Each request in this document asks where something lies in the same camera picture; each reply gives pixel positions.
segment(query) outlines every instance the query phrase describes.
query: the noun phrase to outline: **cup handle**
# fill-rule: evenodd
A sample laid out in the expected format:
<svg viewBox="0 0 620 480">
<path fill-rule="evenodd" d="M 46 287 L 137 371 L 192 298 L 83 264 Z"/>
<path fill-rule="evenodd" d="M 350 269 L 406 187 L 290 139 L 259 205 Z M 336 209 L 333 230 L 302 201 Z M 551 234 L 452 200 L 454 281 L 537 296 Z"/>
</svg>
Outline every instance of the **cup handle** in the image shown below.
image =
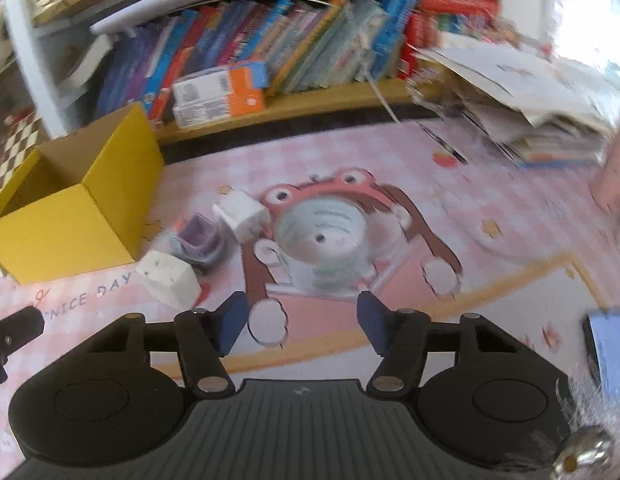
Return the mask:
<svg viewBox="0 0 620 480">
<path fill-rule="evenodd" d="M 268 267 L 280 267 L 279 244 L 269 238 L 260 238 L 254 244 L 254 255 L 258 261 Z"/>
</svg>

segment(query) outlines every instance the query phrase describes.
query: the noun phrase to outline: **metal bolt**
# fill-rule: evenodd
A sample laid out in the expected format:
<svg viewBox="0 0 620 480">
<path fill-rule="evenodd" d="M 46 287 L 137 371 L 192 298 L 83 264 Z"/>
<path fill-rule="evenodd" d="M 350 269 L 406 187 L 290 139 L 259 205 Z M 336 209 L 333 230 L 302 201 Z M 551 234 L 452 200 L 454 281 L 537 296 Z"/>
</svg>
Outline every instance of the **metal bolt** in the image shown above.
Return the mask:
<svg viewBox="0 0 620 480">
<path fill-rule="evenodd" d="M 207 394 L 216 394 L 224 391 L 229 386 L 227 379 L 223 377 L 204 377 L 197 383 L 197 388 Z"/>
<path fill-rule="evenodd" d="M 399 390 L 402 390 L 405 385 L 398 377 L 382 375 L 372 381 L 372 386 L 380 392 L 398 392 Z"/>
</svg>

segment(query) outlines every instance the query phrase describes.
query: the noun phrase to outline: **open cardboard box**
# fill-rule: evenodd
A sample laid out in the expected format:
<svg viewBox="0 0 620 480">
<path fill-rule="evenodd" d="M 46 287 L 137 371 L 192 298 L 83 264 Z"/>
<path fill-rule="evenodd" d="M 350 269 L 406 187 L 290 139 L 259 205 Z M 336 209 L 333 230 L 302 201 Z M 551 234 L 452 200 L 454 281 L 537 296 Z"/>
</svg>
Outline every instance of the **open cardboard box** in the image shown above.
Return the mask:
<svg viewBox="0 0 620 480">
<path fill-rule="evenodd" d="M 33 283 L 135 261 L 162 167 L 138 103 L 38 146 L 0 193 L 0 264 Z"/>
</svg>

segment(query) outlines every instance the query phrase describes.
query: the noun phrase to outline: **checkered board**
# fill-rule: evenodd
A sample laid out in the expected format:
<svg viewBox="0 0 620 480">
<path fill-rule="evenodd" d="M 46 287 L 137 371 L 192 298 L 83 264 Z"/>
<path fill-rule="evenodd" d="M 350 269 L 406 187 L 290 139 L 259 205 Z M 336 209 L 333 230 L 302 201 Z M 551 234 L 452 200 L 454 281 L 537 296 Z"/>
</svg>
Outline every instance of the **checkered board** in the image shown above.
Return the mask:
<svg viewBox="0 0 620 480">
<path fill-rule="evenodd" d="M 0 191 L 34 147 L 47 140 L 48 135 L 36 112 L 31 113 L 10 129 L 0 159 Z"/>
<path fill-rule="evenodd" d="M 469 164 L 453 161 L 413 122 L 296 136 L 171 164 L 163 172 L 148 214 L 143 250 L 169 251 L 171 226 L 195 212 L 211 218 L 212 206 L 225 186 L 261 197 L 274 187 L 290 190 L 307 184 L 310 176 L 321 180 L 339 174 L 343 168 L 360 168 L 357 173 L 368 172 L 376 184 L 404 192 L 432 231 L 458 257 L 463 266 L 461 293 L 480 295 L 509 277 L 520 277 L 530 266 L 553 261 L 556 254 L 569 251 L 583 263 L 592 283 L 599 288 L 601 300 L 596 303 L 620 305 L 620 253 L 614 241 L 615 225 L 597 208 L 588 190 L 596 168 L 516 170 L 493 160 L 466 121 L 446 125 L 429 120 L 427 126 L 461 152 Z M 307 192 L 308 186 L 296 189 Z M 135 266 L 29 286 L 19 286 L 10 277 L 0 280 L 0 319 L 31 303 L 43 313 L 46 322 L 39 338 L 10 356 L 8 380 L 0 385 L 0 478 L 23 460 L 7 422 L 10 399 L 20 384 L 126 313 L 141 312 L 147 322 L 169 321 L 175 316 L 173 309 L 148 293 L 134 272 Z M 574 279 L 580 274 L 578 269 L 566 272 Z M 401 279 L 409 285 L 413 276 L 402 275 Z M 246 290 L 240 251 L 235 248 L 223 265 L 200 279 L 200 285 L 199 306 L 209 310 L 235 290 Z M 330 313 L 331 308 L 338 307 L 326 306 L 317 312 L 314 303 L 297 307 L 286 303 L 289 298 L 293 297 L 281 300 L 290 316 L 290 336 L 282 351 L 296 348 L 298 354 L 296 360 L 287 359 L 285 368 L 296 373 L 297 378 L 326 378 L 327 368 L 332 376 L 351 374 L 350 368 L 339 368 L 338 364 L 349 352 L 343 347 L 330 347 L 325 341 L 327 337 L 333 341 L 339 331 L 357 328 L 354 309 L 348 307 L 347 319 L 339 320 L 339 325 L 324 327 L 322 312 Z M 418 298 L 408 299 L 414 303 Z M 394 301 L 389 298 L 386 303 Z M 295 328 L 299 320 L 302 330 Z M 269 367 L 275 361 L 270 356 L 277 348 L 260 348 L 246 336 L 247 332 L 242 333 L 228 357 L 234 362 L 227 358 L 225 361 L 235 380 L 240 378 L 237 374 L 254 376 L 255 369 L 240 362 L 246 356 L 263 356 L 261 369 L 256 370 L 260 377 L 269 376 L 273 370 Z M 299 332 L 305 332 L 307 337 L 297 343 Z M 360 333 L 358 341 L 359 345 L 365 344 L 360 342 Z"/>
</svg>

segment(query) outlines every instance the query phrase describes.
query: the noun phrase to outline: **small purple container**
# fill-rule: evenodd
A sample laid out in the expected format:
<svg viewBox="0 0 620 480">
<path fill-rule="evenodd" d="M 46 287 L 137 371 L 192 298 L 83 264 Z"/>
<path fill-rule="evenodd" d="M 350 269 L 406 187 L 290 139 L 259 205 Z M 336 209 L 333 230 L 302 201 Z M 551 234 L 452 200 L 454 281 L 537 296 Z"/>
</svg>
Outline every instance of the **small purple container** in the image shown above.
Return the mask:
<svg viewBox="0 0 620 480">
<path fill-rule="evenodd" d="M 184 259 L 202 265 L 213 264 L 224 245 L 218 226 L 199 213 L 195 213 L 170 240 L 175 256 L 184 256 Z"/>
</svg>

